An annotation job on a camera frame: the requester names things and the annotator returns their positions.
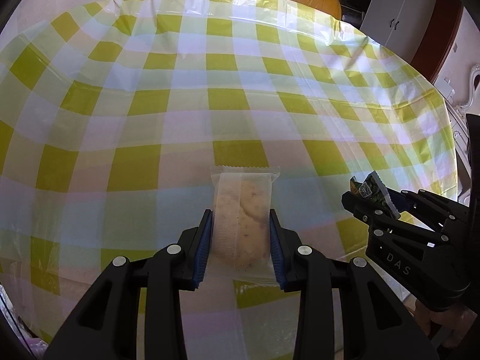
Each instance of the checkered tablecloth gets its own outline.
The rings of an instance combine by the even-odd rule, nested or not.
[[[196,226],[214,164],[280,166],[282,225],[337,259],[367,241],[352,175],[457,192],[442,97],[352,26],[287,0],[87,4],[0,54],[0,280],[23,320],[51,340],[112,258]],[[189,359],[291,358],[297,294],[207,272],[181,301]]]

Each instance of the human hand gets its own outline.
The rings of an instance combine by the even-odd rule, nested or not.
[[[455,304],[444,312],[428,310],[418,299],[415,302],[415,321],[426,335],[430,334],[431,323],[448,327],[453,330],[442,343],[445,348],[455,348],[465,337],[477,315],[461,304]]]

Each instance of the silver screw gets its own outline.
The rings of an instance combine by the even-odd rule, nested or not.
[[[367,266],[367,260],[363,259],[362,257],[355,257],[353,259],[353,264],[359,268],[363,268]]]
[[[112,261],[112,264],[114,266],[123,266],[124,263],[127,262],[127,259],[123,256],[118,256],[118,257],[115,257]]]
[[[182,247],[177,244],[170,245],[167,249],[166,252],[168,254],[178,254],[182,251]]]
[[[311,247],[307,245],[302,245],[298,247],[298,252],[304,256],[308,256],[311,253]]]

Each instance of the plastic tablecloth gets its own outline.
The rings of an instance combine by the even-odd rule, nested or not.
[[[457,193],[442,97],[352,26],[287,0],[87,4],[0,53],[0,280],[23,320],[51,340],[112,258],[196,226],[215,164],[280,166],[282,226],[347,261],[352,175]],[[207,271],[181,305],[189,359],[292,356],[298,294]]]

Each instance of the white cabinet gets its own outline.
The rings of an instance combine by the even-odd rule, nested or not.
[[[371,0],[360,31],[385,45],[397,22],[404,0]]]
[[[411,62],[434,11],[435,0],[405,0],[385,46]]]
[[[436,0],[371,0],[360,30],[411,62],[422,42]]]

